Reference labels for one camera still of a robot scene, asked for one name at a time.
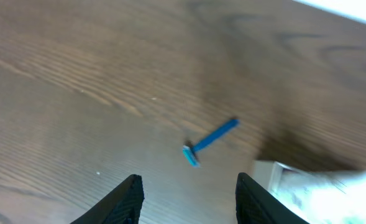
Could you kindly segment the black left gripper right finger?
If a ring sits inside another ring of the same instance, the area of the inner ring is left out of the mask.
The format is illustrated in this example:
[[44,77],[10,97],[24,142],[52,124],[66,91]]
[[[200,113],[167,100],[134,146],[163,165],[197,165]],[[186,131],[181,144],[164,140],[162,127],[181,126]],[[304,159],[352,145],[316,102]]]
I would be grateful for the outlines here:
[[244,172],[237,176],[236,218],[238,224],[308,224]]

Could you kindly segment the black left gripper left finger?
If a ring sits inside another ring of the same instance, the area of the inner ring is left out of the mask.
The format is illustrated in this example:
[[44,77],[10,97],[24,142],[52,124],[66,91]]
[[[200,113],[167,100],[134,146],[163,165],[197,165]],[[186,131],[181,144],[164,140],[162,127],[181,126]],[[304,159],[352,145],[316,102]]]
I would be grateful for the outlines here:
[[132,174],[71,224],[138,224],[144,199],[142,177]]

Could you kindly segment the white Pantene tube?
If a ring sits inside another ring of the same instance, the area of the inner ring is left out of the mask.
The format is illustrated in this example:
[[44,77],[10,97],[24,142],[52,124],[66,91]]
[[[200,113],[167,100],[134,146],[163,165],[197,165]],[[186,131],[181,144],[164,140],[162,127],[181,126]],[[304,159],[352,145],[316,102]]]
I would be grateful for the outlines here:
[[282,170],[270,193],[308,223],[366,224],[366,170]]

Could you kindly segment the blue disposable razor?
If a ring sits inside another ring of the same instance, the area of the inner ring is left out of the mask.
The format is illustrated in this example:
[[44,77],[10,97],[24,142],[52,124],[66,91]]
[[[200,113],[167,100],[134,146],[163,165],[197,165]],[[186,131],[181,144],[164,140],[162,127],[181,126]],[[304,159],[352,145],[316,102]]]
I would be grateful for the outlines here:
[[182,147],[182,152],[185,158],[187,159],[188,163],[192,167],[200,167],[200,162],[197,157],[197,153],[199,153],[199,151],[205,149],[206,147],[210,146],[214,141],[222,138],[224,135],[226,135],[229,131],[231,131],[238,125],[239,120],[237,118],[231,118],[224,124],[220,125],[213,132],[202,138],[196,144],[192,144],[190,140],[186,140]]

